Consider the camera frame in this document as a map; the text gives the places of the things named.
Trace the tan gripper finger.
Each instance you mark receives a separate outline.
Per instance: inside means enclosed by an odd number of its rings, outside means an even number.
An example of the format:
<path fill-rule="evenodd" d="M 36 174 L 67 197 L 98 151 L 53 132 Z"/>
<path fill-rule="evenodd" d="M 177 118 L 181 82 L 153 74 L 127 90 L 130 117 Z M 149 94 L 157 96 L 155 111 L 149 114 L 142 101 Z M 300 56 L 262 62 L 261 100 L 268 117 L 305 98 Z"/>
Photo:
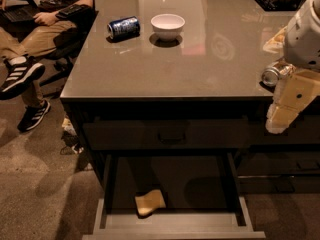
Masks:
<path fill-rule="evenodd" d="M 296 119 L 298 113 L 290 108 L 271 104 L 267 112 L 265 127 L 271 134 L 283 133 Z"/>

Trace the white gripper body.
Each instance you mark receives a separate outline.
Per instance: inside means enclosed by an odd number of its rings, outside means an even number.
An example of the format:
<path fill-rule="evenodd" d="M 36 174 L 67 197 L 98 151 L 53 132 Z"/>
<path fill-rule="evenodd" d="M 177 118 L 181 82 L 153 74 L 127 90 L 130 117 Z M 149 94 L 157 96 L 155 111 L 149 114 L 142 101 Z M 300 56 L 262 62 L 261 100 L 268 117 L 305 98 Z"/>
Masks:
<path fill-rule="evenodd" d="M 320 73 L 302 69 L 281 79 L 273 100 L 279 108 L 300 113 L 320 95 Z"/>

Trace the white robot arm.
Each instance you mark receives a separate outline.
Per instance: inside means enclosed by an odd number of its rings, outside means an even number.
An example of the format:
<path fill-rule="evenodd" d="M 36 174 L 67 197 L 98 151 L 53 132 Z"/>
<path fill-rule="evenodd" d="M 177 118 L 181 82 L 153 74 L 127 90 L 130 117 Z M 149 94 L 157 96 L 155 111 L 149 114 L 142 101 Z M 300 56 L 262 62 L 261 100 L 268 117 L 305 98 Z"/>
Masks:
<path fill-rule="evenodd" d="M 264 50 L 283 51 L 261 75 L 265 86 L 275 88 L 265 127 L 280 134 L 320 95 L 320 0 L 306 0 Z"/>

